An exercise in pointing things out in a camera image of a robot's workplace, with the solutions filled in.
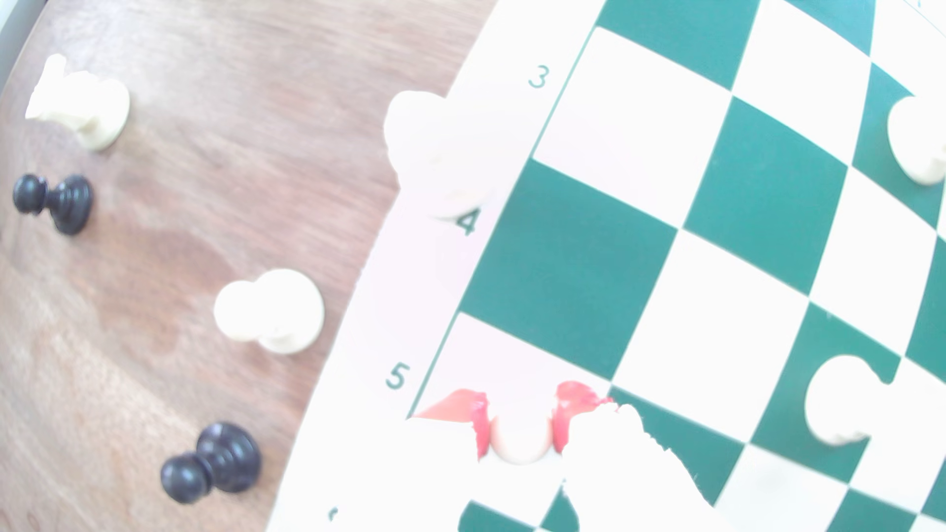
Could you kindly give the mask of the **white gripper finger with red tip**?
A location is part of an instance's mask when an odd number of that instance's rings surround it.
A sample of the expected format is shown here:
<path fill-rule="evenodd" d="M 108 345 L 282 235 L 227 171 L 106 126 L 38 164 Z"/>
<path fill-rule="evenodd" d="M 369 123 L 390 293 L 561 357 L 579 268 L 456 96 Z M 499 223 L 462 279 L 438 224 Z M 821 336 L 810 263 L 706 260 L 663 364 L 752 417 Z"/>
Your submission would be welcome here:
<path fill-rule="evenodd" d="M 457 389 L 360 435 L 330 531 L 457 531 L 489 448 L 489 400 Z"/>
<path fill-rule="evenodd" d="M 552 444 L 563 458 L 563 492 L 580 531 L 727 531 L 672 449 L 643 427 L 631 404 L 580 381 L 555 390 Z"/>

